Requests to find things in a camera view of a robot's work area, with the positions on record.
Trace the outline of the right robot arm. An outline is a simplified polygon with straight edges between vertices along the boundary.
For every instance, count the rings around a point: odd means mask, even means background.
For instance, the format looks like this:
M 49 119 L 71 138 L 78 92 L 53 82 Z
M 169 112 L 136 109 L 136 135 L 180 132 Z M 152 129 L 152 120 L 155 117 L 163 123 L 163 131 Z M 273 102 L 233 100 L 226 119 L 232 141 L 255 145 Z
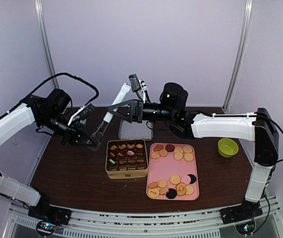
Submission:
M 159 103 L 141 100 L 116 100 L 108 107 L 108 113 L 127 122 L 166 121 L 170 131 L 184 139 L 235 138 L 255 143 L 253 170 L 241 205 L 237 208 L 240 218 L 249 218 L 259 201 L 278 162 L 279 133 L 265 108 L 255 113 L 236 115 L 190 112 L 185 109 L 188 92 L 177 83 L 164 85 Z

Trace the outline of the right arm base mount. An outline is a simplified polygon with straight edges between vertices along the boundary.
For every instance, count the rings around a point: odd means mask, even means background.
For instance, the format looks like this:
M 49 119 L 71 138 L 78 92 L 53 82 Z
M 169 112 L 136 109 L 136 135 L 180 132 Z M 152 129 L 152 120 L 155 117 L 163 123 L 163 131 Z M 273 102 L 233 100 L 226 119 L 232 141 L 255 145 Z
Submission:
M 242 205 L 223 208 L 219 212 L 224 225 L 250 220 L 255 216 L 263 214 L 261 208 L 252 209 L 250 207 L 243 207 Z

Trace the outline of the metal tongs white handle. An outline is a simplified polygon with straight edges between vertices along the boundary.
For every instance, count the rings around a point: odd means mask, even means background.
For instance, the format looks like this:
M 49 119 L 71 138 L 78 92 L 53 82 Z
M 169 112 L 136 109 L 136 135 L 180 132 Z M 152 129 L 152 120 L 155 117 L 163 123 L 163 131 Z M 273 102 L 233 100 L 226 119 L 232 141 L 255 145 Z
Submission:
M 120 91 L 118 92 L 117 96 L 112 102 L 112 106 L 115 104 L 119 104 L 123 101 L 126 94 L 131 90 L 131 86 L 127 83 L 123 83 Z M 105 134 L 105 131 L 111 122 L 113 118 L 113 114 L 110 112 L 107 112 L 103 118 L 103 121 L 101 124 L 91 133 L 90 135 L 90 142 L 92 143 L 91 146 L 89 146 L 89 149 L 93 151 L 97 151 L 99 147 L 101 146 L 103 136 Z

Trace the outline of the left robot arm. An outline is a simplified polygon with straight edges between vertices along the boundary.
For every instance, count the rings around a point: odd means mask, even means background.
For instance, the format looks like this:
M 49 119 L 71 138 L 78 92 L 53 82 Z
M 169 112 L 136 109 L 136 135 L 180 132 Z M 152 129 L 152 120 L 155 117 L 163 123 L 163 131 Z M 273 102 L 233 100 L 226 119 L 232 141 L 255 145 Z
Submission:
M 46 127 L 54 135 L 61 136 L 62 144 L 93 146 L 91 136 L 82 123 L 94 112 L 89 103 L 66 118 L 63 114 L 71 102 L 70 96 L 61 89 L 54 89 L 48 97 L 27 96 L 0 119 L 0 147 L 21 130 L 36 124 Z M 54 216 L 54 209 L 43 201 L 44 196 L 36 189 L 18 182 L 0 171 L 0 194 L 34 207 L 43 220 Z

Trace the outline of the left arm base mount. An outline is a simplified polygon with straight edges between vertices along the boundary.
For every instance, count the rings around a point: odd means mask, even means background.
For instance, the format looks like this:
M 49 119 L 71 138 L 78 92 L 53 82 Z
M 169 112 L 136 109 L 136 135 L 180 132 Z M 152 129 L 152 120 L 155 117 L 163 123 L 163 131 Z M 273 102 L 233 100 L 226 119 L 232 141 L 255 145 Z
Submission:
M 71 218 L 71 210 L 50 206 L 48 212 L 36 210 L 36 208 L 30 208 L 28 216 L 39 220 L 50 222 L 54 225 L 68 225 Z

